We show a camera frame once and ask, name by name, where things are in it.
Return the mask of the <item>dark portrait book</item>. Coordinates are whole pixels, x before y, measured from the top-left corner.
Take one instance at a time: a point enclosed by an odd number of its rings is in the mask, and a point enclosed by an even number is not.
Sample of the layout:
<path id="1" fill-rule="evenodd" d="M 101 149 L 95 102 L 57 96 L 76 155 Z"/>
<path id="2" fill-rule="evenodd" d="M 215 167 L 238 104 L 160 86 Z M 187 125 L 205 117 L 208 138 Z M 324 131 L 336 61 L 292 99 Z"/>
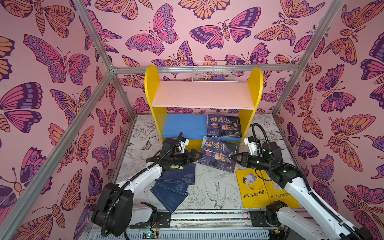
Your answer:
<path id="1" fill-rule="evenodd" d="M 207 136 L 240 138 L 242 136 L 239 117 L 208 114 Z"/>
<path id="2" fill-rule="evenodd" d="M 235 155 L 239 153 L 240 145 L 222 141 L 212 137 L 204 137 L 201 147 L 203 157 L 198 163 L 229 173 L 235 172 Z"/>

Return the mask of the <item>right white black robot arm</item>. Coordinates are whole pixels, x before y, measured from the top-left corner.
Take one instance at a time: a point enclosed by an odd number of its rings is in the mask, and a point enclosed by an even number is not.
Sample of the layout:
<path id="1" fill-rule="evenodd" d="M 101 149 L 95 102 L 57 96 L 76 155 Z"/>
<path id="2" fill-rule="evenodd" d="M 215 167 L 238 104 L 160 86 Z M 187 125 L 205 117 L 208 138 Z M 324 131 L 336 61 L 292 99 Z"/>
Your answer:
<path id="1" fill-rule="evenodd" d="M 256 142 L 256 151 L 261 156 L 241 153 L 238 162 L 242 167 L 264 171 L 271 181 L 295 198 L 299 204 L 313 217 L 314 223 L 297 215 L 288 205 L 277 201 L 267 205 L 266 222 L 273 227 L 284 225 L 299 234 L 305 240 L 371 240 L 373 236 L 365 227 L 357 228 L 346 218 L 336 212 L 309 185 L 304 173 L 292 164 L 277 160 L 276 152 L 271 148 L 266 131 L 260 124 L 252 124 L 264 135 L 266 148 Z"/>

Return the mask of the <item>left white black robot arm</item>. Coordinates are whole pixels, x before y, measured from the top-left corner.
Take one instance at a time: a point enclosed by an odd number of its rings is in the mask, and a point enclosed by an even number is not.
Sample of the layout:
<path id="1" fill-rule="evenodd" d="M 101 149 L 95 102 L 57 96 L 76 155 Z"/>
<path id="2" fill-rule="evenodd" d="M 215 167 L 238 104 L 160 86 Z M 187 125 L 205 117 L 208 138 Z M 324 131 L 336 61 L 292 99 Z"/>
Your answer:
<path id="1" fill-rule="evenodd" d="M 152 227 L 157 223 L 157 207 L 138 202 L 137 195 L 150 183 L 167 172 L 172 166 L 179 168 L 197 162 L 202 154 L 195 150 L 186 150 L 189 140 L 180 133 L 177 139 L 165 139 L 162 149 L 148 159 L 146 166 L 119 184 L 107 184 L 101 193 L 92 215 L 92 223 L 101 227 L 101 236 L 126 235 L 128 227 L 144 224 Z"/>

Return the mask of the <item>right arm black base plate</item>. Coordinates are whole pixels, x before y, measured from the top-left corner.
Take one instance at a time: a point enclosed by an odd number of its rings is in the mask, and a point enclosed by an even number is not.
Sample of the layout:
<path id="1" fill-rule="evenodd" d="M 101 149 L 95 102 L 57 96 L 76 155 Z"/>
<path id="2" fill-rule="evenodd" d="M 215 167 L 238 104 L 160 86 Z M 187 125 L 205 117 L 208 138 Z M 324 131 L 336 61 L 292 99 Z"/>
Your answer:
<path id="1" fill-rule="evenodd" d="M 251 221 L 253 227 L 271 227 L 289 226 L 288 220 L 279 220 L 278 212 L 273 210 L 249 211 L 247 218 Z"/>

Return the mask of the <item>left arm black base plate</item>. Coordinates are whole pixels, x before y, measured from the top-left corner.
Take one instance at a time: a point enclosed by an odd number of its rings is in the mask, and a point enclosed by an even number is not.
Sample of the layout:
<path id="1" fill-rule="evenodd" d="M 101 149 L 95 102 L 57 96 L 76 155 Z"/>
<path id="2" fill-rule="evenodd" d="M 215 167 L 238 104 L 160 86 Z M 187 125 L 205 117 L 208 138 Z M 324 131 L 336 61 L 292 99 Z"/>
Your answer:
<path id="1" fill-rule="evenodd" d="M 155 229 L 169 228 L 171 224 L 171 214 L 169 212 L 152 213 L 147 222 L 140 222 L 130 225 L 130 229 Z"/>

